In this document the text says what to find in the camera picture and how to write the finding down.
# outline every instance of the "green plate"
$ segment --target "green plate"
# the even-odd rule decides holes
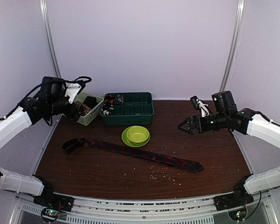
[[[123,131],[123,133],[121,134],[121,139],[122,139],[123,143],[125,143],[127,146],[130,146],[130,147],[141,147],[141,146],[146,145],[146,144],[149,142],[149,140],[150,140],[150,134],[149,134],[149,137],[148,137],[147,141],[144,142],[142,145],[139,145],[139,146],[134,145],[134,144],[127,138],[127,136],[126,136],[126,133],[127,133],[127,131],[128,131],[130,128],[131,128],[131,127],[126,128],[126,129]]]

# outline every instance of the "table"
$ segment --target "table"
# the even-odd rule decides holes
[[[212,102],[210,109],[215,111]],[[250,171],[227,130],[188,135],[177,129],[199,114],[189,101],[154,101],[154,120],[146,126],[150,142],[143,150],[199,161],[205,170],[186,172],[161,164],[91,148],[65,155],[61,147],[73,138],[93,138],[124,145],[126,126],[104,126],[97,117],[87,127],[62,117],[41,159],[36,175],[56,192],[106,199],[152,200],[185,198],[232,191]]]

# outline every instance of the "green tray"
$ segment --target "green tray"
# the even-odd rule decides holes
[[[114,105],[112,115],[100,113],[105,125],[150,125],[153,122],[154,104],[150,92],[107,93],[123,95],[124,104]]]

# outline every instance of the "red and black fabric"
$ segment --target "red and black fabric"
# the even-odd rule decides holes
[[[90,147],[90,148],[96,148],[105,151],[116,152],[116,153],[129,155],[144,160],[165,164],[185,171],[191,171],[197,173],[204,170],[201,163],[197,161],[185,160],[173,156],[144,151],[138,148],[120,146],[110,142],[94,140],[94,139],[72,139],[65,142],[64,145],[62,146],[62,149],[66,154],[70,154],[79,147]]]

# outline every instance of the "white wall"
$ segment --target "white wall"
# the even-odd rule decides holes
[[[238,1],[50,0],[61,75],[86,91],[210,99],[223,78]]]
[[[238,109],[262,111],[280,123],[280,0],[248,0],[229,90]],[[280,165],[280,150],[237,134],[254,173]],[[272,191],[280,214],[280,189]]]
[[[54,76],[39,0],[0,0],[0,118],[25,94]],[[31,175],[50,132],[43,121],[0,151],[0,166]],[[14,194],[0,191],[0,224],[6,223]]]

